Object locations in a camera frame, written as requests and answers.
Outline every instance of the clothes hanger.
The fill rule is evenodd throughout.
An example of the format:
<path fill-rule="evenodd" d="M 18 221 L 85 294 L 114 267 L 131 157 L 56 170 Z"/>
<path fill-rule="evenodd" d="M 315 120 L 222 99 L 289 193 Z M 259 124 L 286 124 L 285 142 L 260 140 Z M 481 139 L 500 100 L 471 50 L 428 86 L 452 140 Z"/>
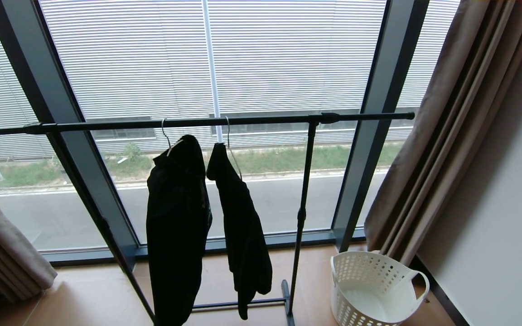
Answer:
<path fill-rule="evenodd" d="M 228 121 L 228 116 L 225 116 L 227 119 L 227 148 L 228 151 L 231 153 L 232 160 L 235 161 L 235 165 L 237 166 L 237 170 L 239 171 L 239 177 L 241 178 L 241 181 L 243 181 L 243 175 L 241 175 L 241 169 L 239 168 L 239 163 L 237 163 L 237 159 L 235 158 L 235 155 L 232 154 L 231 149 L 231 124 Z"/>
<path fill-rule="evenodd" d="M 166 136 L 166 133 L 164 132 L 164 120 L 166 120 L 166 118 L 162 118 L 162 121 L 160 122 L 160 130 L 162 130 L 162 134 L 166 137 L 166 141 L 168 142 L 168 152 L 166 153 L 166 156 L 169 156 L 170 152 L 172 151 L 172 148 L 174 148 L 174 146 L 178 145 L 183 140 L 180 139 L 178 142 L 174 143 L 173 146 L 170 145 L 170 139 L 168 138 L 168 136 Z"/>

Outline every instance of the black jacket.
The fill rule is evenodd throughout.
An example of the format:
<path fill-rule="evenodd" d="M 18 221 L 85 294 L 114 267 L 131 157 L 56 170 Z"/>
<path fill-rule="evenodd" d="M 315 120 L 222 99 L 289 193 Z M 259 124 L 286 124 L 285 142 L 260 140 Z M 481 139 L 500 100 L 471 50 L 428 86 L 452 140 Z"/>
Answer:
<path fill-rule="evenodd" d="M 193 136 L 181 139 L 170 156 L 167 150 L 154 159 L 147 180 L 146 233 L 157 326 L 179 326 L 188 319 L 212 221 L 201 147 Z"/>
<path fill-rule="evenodd" d="M 232 168 L 223 144 L 215 144 L 207 177 L 215 180 L 224 214 L 229 269 L 238 291 L 239 316 L 247 319 L 247 305 L 255 292 L 271 291 L 273 270 L 259 215 L 247 185 Z"/>

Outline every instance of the rack foot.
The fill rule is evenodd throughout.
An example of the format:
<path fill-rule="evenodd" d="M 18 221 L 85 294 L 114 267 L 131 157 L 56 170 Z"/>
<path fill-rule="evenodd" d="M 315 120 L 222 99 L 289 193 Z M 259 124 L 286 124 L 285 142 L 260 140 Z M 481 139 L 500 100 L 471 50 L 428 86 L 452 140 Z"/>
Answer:
<path fill-rule="evenodd" d="M 281 290 L 285 299 L 285 317 L 287 318 L 287 326 L 295 326 L 294 312 L 290 311 L 290 286 L 286 280 L 281 281 Z"/>

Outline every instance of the grass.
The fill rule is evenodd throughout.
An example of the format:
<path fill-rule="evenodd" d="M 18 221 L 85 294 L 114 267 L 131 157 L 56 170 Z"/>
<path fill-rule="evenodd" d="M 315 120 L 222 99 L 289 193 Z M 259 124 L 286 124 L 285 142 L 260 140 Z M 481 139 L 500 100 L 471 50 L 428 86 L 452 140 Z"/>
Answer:
<path fill-rule="evenodd" d="M 402 142 L 387 142 L 382 148 L 379 167 L 388 167 L 402 147 Z M 314 148 L 311 169 L 344 169 L 348 163 L 349 146 L 318 146 Z M 128 144 L 121 154 L 102 153 L 104 163 L 115 182 L 146 180 L 153 167 L 151 157 L 144 155 L 136 144 Z M 302 171 L 305 149 L 278 147 L 266 150 L 239 150 L 235 157 L 243 174 Z M 205 153 L 205 164 L 210 153 Z M 64 178 L 57 161 L 37 163 L 3 163 L 0 172 L 2 187 L 46 186 L 62 184 Z"/>

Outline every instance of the corrugated metal building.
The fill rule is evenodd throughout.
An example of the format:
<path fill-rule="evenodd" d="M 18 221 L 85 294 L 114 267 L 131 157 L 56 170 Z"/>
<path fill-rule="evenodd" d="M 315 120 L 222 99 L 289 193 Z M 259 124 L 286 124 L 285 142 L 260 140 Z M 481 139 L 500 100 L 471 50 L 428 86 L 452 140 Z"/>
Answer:
<path fill-rule="evenodd" d="M 201 0 L 40 0 L 54 43 L 87 120 L 197 118 L 213 115 Z M 209 0 L 221 116 L 350 113 L 360 109 L 385 1 Z M 398 110 L 422 101 L 458 0 L 432 0 Z M 0 127 L 37 119 L 0 44 Z M 350 142 L 355 124 L 321 126 L 317 142 Z M 411 124 L 393 123 L 388 139 Z M 203 147 L 214 128 L 194 134 Z M 130 142 L 162 151 L 160 130 L 93 133 L 101 151 Z M 232 146 L 303 142 L 296 125 L 232 126 Z M 51 157 L 44 136 L 0 136 L 0 160 Z"/>

